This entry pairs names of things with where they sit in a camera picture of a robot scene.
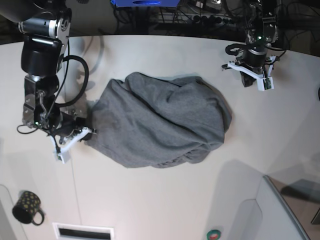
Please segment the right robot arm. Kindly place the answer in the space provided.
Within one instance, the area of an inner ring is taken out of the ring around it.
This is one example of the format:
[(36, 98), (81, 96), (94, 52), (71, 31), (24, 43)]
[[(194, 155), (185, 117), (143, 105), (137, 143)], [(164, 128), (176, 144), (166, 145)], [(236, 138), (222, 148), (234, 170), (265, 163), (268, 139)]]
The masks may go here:
[[(23, 34), (21, 68), (24, 78), (23, 125), (39, 129), (62, 141), (71, 137), (89, 140), (94, 129), (87, 128), (83, 117), (73, 116), (61, 109), (74, 105), (85, 93), (89, 82), (89, 67), (83, 58), (65, 56), (69, 48), (72, 10), (64, 0), (2, 0), (0, 14), (18, 24)], [(84, 68), (83, 85), (76, 97), (57, 103), (64, 85), (58, 72), (64, 63), (78, 61)]]

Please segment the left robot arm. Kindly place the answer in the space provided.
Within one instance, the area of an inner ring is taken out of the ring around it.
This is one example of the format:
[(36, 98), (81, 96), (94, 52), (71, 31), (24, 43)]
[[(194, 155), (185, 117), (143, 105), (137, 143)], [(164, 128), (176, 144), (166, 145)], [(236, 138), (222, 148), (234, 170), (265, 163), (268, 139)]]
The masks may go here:
[(225, 47), (225, 53), (234, 56), (235, 60), (221, 68), (238, 71), (245, 88), (253, 83), (257, 84), (259, 91), (274, 88), (271, 76), (274, 64), (286, 53), (284, 49), (272, 47), (278, 39), (277, 8), (276, 0), (245, 0), (241, 17), (245, 43)]

